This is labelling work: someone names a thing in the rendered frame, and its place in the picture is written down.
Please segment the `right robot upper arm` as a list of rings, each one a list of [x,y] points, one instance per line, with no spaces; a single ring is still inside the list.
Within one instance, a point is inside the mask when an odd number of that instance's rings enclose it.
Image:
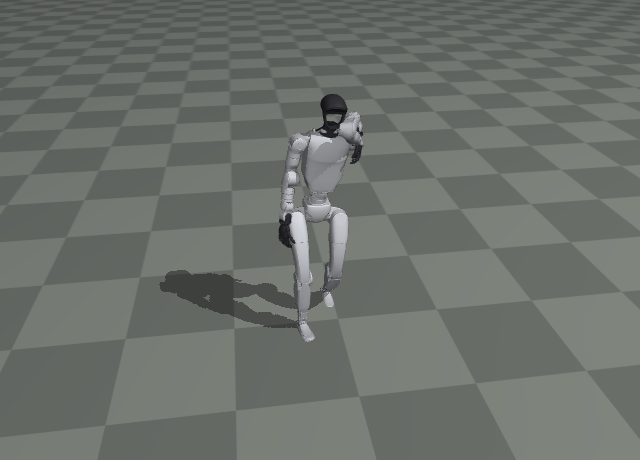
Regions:
[[[300,174],[296,173],[296,169],[300,162],[301,152],[307,148],[309,139],[310,136],[308,133],[296,133],[289,139],[284,172],[289,176],[288,186],[296,186],[299,184]]]

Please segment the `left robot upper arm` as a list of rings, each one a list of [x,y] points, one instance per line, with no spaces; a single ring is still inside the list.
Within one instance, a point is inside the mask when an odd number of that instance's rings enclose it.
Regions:
[[[362,138],[360,134],[356,131],[355,136],[353,136],[353,122],[343,122],[339,126],[339,135],[342,136],[349,144],[350,150],[354,151],[356,145],[363,145]],[[349,151],[350,151],[349,150]]]

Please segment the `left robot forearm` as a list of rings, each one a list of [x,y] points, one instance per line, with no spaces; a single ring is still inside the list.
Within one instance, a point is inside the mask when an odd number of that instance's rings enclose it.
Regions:
[[[359,133],[361,132],[363,126],[360,122],[360,115],[358,112],[351,112],[348,114],[344,122],[353,122],[353,136],[355,136],[357,128],[359,127]]]

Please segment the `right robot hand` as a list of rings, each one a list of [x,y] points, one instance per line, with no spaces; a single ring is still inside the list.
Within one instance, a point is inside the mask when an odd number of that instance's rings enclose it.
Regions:
[[[291,224],[291,214],[288,213],[285,216],[285,221],[279,219],[279,223],[281,224],[279,227],[279,240],[288,248],[292,248],[290,245],[289,239],[292,243],[295,244],[295,240],[292,238],[290,234],[289,224]]]

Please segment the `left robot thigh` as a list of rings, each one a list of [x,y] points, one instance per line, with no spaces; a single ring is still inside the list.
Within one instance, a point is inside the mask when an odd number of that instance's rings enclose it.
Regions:
[[[330,260],[325,264],[325,273],[327,278],[338,279],[342,274],[348,241],[348,216],[343,209],[331,206],[327,221],[330,224],[328,233]]]

